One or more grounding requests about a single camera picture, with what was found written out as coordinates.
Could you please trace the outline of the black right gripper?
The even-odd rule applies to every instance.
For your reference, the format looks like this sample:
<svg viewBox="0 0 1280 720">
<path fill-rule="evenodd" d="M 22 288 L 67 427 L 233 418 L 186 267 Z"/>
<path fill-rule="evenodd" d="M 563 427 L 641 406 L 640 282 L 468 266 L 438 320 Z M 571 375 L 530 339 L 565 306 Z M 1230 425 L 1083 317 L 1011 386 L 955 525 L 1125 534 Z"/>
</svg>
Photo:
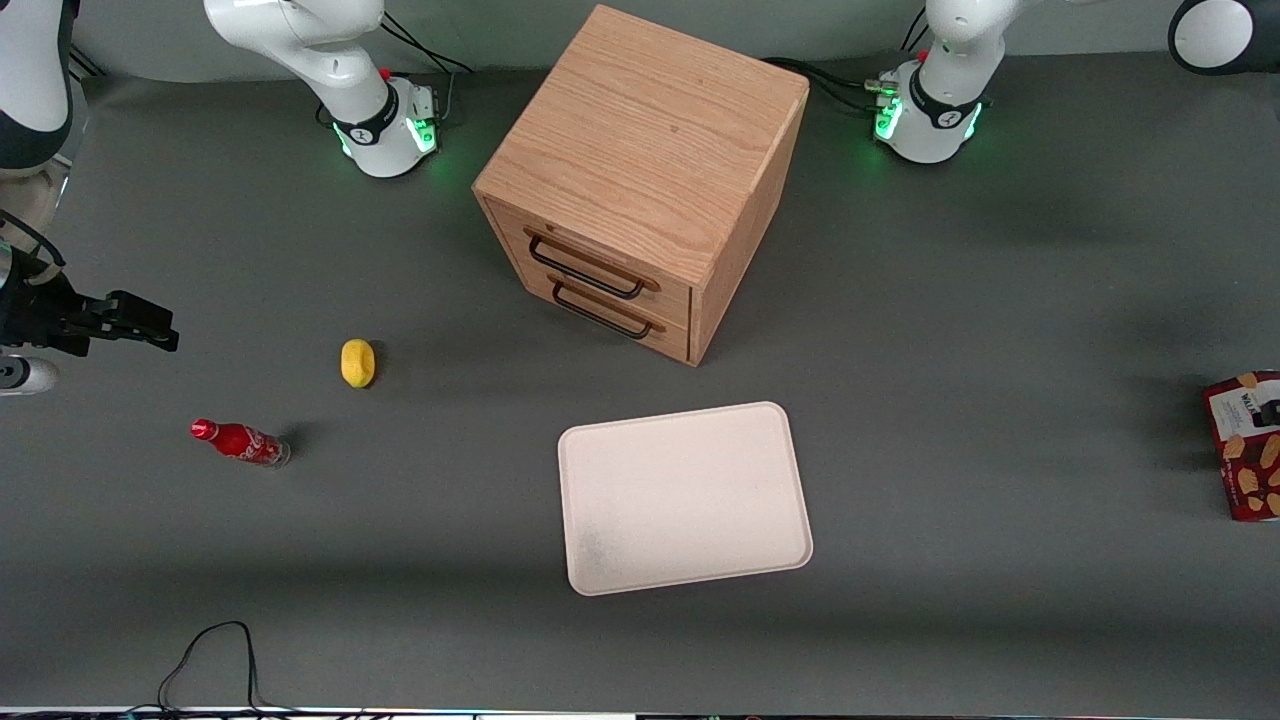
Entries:
<svg viewBox="0 0 1280 720">
<path fill-rule="evenodd" d="M 95 338 L 131 340 L 165 352 L 178 350 L 180 334 L 172 327 L 170 310 L 123 290 L 92 300 L 61 274 L 44 284 L 29 284 L 15 268 L 3 273 L 1 346 L 51 348 L 86 357 L 91 345 L 83 333 L 87 307 Z"/>
</svg>

